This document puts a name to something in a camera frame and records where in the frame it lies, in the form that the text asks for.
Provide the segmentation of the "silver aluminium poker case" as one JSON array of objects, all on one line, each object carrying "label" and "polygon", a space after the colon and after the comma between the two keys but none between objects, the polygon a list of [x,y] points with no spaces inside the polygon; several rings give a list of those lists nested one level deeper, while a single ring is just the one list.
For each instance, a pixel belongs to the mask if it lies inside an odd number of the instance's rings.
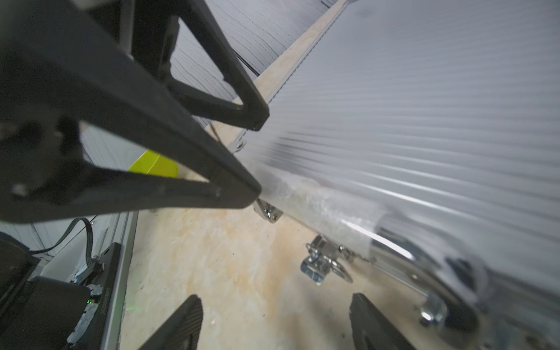
[{"label": "silver aluminium poker case", "polygon": [[558,1],[347,1],[233,144],[256,210],[421,297],[455,349],[559,348]]}]

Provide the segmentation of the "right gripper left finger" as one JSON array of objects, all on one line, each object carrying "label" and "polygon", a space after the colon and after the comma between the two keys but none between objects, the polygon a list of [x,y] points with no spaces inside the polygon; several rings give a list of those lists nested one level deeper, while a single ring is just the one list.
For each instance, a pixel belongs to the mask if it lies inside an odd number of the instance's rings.
[{"label": "right gripper left finger", "polygon": [[191,295],[140,349],[196,350],[203,319],[202,300],[197,295]]}]

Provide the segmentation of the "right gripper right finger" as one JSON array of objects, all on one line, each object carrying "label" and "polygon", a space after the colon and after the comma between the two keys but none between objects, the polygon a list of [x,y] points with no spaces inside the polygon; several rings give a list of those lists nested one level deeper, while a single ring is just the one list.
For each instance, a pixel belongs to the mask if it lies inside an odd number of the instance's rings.
[{"label": "right gripper right finger", "polygon": [[362,350],[415,347],[362,293],[354,293],[349,307],[354,347]]}]

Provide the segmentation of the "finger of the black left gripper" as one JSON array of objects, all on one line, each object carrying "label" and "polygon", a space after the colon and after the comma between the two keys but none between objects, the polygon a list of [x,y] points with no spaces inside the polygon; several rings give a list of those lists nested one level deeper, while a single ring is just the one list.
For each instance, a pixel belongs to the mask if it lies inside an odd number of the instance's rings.
[{"label": "finger of the black left gripper", "polygon": [[198,119],[258,131],[270,115],[205,1],[136,1],[131,54]]},{"label": "finger of the black left gripper", "polygon": [[[35,223],[166,207],[243,209],[258,181],[197,118],[258,131],[262,96],[205,1],[1,3],[1,219]],[[184,23],[240,104],[176,80]],[[201,181],[103,169],[87,123],[164,155]]]}]

